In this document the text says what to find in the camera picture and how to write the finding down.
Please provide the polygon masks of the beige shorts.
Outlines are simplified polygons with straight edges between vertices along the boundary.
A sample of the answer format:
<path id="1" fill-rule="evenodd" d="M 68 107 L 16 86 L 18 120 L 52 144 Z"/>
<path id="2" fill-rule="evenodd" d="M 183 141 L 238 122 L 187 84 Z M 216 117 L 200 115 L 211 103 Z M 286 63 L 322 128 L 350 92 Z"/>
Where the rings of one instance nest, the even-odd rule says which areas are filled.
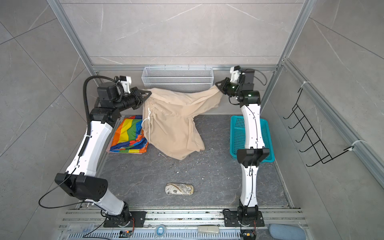
<path id="1" fill-rule="evenodd" d="M 149 89 L 143 104 L 142 128 L 145 138 L 163 154 L 183 160 L 205 150 L 194 118 L 219 106 L 223 94 L 213 86 L 197 93 Z"/>

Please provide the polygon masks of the rainbow striped shorts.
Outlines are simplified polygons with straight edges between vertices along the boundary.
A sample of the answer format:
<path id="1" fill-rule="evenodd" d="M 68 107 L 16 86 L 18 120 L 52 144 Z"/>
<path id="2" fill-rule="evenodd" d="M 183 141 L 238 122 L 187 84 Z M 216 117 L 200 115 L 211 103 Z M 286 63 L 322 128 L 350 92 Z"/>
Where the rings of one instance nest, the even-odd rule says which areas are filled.
<path id="1" fill-rule="evenodd" d="M 144 154 L 149 145 L 142 128 L 143 116 L 125 118 L 117 128 L 107 148 L 110 153 Z"/>

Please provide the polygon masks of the teal plastic basket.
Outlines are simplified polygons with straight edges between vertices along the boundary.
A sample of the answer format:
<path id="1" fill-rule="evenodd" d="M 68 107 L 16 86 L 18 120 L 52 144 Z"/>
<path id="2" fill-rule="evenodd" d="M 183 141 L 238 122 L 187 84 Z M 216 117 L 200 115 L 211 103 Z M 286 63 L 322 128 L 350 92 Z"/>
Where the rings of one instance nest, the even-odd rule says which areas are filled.
<path id="1" fill-rule="evenodd" d="M 263 163 L 273 163 L 275 155 L 273 143 L 268 122 L 264 119 L 261 121 L 261 133 L 265 147 L 270 150 L 270 154 L 262 161 Z M 243 116 L 231 116 L 230 126 L 230 154 L 234 160 L 237 160 L 237 151 L 245 148 L 246 131 Z"/>

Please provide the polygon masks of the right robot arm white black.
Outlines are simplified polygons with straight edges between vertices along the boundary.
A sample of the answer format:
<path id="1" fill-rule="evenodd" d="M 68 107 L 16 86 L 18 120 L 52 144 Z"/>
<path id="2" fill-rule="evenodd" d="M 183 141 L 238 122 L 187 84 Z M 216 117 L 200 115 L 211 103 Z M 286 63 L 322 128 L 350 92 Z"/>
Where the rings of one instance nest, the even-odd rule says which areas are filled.
<path id="1" fill-rule="evenodd" d="M 215 83 L 225 95 L 235 97 L 241 107 L 245 123 L 245 146 L 237 151 L 237 160 L 242 170 L 242 194 L 237 209 L 237 219 L 241 227 L 250 226 L 261 219 L 257 200 L 257 174 L 260 163 L 269 156 L 265 147 L 260 120 L 260 93 L 243 90 L 244 83 L 236 83 L 225 78 Z"/>

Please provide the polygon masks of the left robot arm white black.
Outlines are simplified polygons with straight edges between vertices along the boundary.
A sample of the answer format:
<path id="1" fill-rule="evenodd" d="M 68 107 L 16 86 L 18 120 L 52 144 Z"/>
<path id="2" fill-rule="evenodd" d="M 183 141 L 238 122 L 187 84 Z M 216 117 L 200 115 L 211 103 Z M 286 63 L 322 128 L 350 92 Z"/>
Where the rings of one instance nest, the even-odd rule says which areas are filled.
<path id="1" fill-rule="evenodd" d="M 125 227 L 132 221 L 129 206 L 112 194 L 106 179 L 96 177 L 98 162 L 121 112 L 139 108 L 152 93 L 136 87 L 126 93 L 113 83 L 100 85 L 97 92 L 98 103 L 89 112 L 82 146 L 66 172 L 56 175 L 55 182 L 69 196 L 102 209 L 112 224 Z"/>

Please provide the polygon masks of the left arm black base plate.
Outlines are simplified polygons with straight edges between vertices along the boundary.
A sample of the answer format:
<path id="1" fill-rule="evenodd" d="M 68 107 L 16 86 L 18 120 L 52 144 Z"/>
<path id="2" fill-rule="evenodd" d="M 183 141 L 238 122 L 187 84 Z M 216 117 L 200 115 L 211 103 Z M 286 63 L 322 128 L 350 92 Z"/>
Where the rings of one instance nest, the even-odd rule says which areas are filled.
<path id="1" fill-rule="evenodd" d="M 107 217 L 106 221 L 103 223 L 103 227 L 104 228 L 128 228 L 128 227 L 142 228 L 146 220 L 147 212 L 135 211 L 135 212 L 130 212 L 130 214 L 131 216 L 129 220 L 123 221 L 122 223 L 118 223 L 117 220 L 112 220 L 111 218 Z"/>

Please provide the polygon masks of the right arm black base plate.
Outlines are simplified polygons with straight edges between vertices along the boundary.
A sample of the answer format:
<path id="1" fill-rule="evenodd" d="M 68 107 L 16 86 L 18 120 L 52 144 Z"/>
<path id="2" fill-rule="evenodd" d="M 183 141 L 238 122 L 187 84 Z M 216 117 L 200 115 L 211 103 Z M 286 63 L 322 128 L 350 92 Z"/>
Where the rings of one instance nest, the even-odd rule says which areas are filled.
<path id="1" fill-rule="evenodd" d="M 264 217 L 261 211 L 257 214 L 240 214 L 238 211 L 224 209 L 222 211 L 226 227 L 264 227 Z"/>

